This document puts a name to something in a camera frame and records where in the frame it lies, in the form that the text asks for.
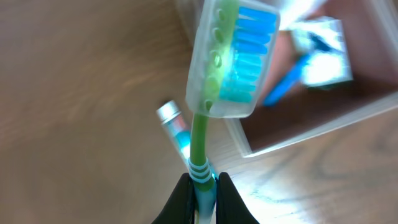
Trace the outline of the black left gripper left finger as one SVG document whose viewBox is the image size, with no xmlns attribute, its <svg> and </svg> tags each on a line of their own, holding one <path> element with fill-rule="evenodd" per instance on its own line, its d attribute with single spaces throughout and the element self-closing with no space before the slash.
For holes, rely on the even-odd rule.
<svg viewBox="0 0 398 224">
<path fill-rule="evenodd" d="M 189 174 L 184 173 L 152 224 L 194 224 L 194 221 L 194 186 Z"/>
</svg>

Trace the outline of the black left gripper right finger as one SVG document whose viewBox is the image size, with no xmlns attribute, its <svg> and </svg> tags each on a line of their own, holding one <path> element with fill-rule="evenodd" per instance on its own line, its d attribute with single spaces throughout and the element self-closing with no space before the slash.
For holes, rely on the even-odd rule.
<svg viewBox="0 0 398 224">
<path fill-rule="evenodd" d="M 217 180 L 216 224 L 259 224 L 226 172 L 221 172 Z"/>
</svg>

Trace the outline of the teal white toothpaste tube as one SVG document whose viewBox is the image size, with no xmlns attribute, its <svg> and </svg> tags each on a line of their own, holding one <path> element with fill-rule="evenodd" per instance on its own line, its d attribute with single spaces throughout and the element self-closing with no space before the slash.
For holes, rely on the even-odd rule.
<svg viewBox="0 0 398 224">
<path fill-rule="evenodd" d="M 182 158 L 182 161 L 189 166 L 191 124 L 183 117 L 178 104 L 174 100 L 166 101 L 156 113 L 160 119 L 165 132 L 169 135 L 171 142 Z"/>
</svg>

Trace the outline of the green white toothbrush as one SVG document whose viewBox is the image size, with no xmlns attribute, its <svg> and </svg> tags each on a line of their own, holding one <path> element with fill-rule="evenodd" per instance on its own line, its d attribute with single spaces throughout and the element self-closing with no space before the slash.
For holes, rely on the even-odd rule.
<svg viewBox="0 0 398 224">
<path fill-rule="evenodd" d="M 195 189 L 195 223 L 210 223 L 216 204 L 217 183 L 206 156 L 208 120 L 252 114 L 279 26 L 278 10 L 264 2 L 204 2 L 185 97 L 193 112 L 188 173 Z"/>
</svg>

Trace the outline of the blue disposable razor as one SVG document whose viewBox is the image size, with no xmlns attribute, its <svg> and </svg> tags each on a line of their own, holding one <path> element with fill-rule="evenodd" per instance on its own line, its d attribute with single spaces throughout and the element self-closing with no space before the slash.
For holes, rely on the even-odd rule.
<svg viewBox="0 0 398 224">
<path fill-rule="evenodd" d="M 303 76 L 303 70 L 310 63 L 310 59 L 315 55 L 316 50 L 322 52 L 331 52 L 332 47 L 328 45 L 319 35 L 311 32 L 309 34 L 310 41 L 313 44 L 311 50 L 301 55 L 294 66 L 276 86 L 268 93 L 262 101 L 263 106 L 275 105 Z"/>
</svg>

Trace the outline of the white cosmetic tube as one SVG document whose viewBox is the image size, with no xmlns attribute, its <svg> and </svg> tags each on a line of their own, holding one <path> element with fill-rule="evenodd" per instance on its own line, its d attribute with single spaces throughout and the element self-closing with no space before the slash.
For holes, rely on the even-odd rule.
<svg viewBox="0 0 398 224">
<path fill-rule="evenodd" d="M 280 12 L 280 30 L 286 30 L 297 20 L 307 17 L 322 6 L 326 0 L 278 0 L 276 8 Z"/>
</svg>

